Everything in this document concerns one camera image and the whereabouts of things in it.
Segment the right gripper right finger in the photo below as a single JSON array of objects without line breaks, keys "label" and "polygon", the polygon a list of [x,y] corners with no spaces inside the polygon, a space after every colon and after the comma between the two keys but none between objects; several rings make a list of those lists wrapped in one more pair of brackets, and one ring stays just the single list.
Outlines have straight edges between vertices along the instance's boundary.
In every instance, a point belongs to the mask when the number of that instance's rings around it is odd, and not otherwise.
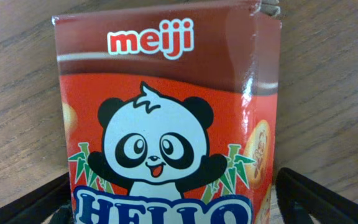
[{"label": "right gripper right finger", "polygon": [[285,223],[312,223],[312,217],[320,223],[358,223],[358,204],[294,170],[281,168],[275,185]]}]

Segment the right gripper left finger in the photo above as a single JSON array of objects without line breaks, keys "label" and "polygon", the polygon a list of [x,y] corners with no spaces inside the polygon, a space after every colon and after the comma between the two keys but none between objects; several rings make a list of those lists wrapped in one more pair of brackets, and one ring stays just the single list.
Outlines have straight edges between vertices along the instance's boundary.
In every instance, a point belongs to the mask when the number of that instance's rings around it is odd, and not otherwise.
[{"label": "right gripper left finger", "polygon": [[0,208],[0,223],[42,223],[71,201],[68,173]]}]

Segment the red Hello Panda box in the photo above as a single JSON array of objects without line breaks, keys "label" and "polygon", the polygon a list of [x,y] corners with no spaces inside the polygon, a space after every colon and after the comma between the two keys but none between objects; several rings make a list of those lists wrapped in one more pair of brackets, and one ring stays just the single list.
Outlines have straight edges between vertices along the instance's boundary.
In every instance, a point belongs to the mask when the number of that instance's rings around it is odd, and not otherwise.
[{"label": "red Hello Panda box", "polygon": [[52,17],[75,223],[268,223],[277,1]]}]

